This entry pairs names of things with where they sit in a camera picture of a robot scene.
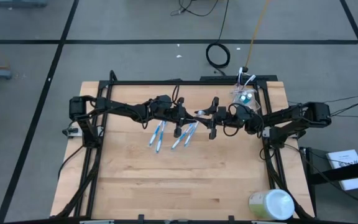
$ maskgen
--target wooden table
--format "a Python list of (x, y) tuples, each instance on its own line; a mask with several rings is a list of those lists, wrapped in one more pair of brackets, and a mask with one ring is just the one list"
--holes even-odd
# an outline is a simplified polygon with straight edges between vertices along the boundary
[[(287, 108), (282, 82), (268, 82), (272, 110)], [(128, 104), (143, 103), (158, 95), (171, 95), (173, 85), (114, 85), (111, 99)], [(98, 82), (84, 82), (81, 95), (96, 96)], [(203, 110), (218, 96), (220, 106), (231, 102), (232, 86), (182, 85), (179, 96), (185, 98), (187, 111)], [(129, 118), (110, 114), (105, 131), (93, 207), (94, 219), (137, 219), (144, 214), (148, 220), (255, 220), (249, 210), (248, 198), (257, 191), (268, 190), (266, 165), (259, 158), (262, 141), (243, 129), (234, 137), (217, 127), (215, 140), (200, 125), (190, 146), (181, 142), (172, 151), (175, 125), (167, 124), (159, 154), (148, 142), (159, 121), (151, 121), (146, 130)], [(81, 138), (68, 140), (65, 157), (81, 146)], [(287, 144), (298, 147), (295, 140)], [(287, 185), (300, 205), (313, 215), (313, 207), (299, 152), (281, 149)], [(76, 192), (85, 150), (75, 156), (62, 170), (51, 215), (55, 215)], [(81, 214), (85, 214), (88, 192)]]

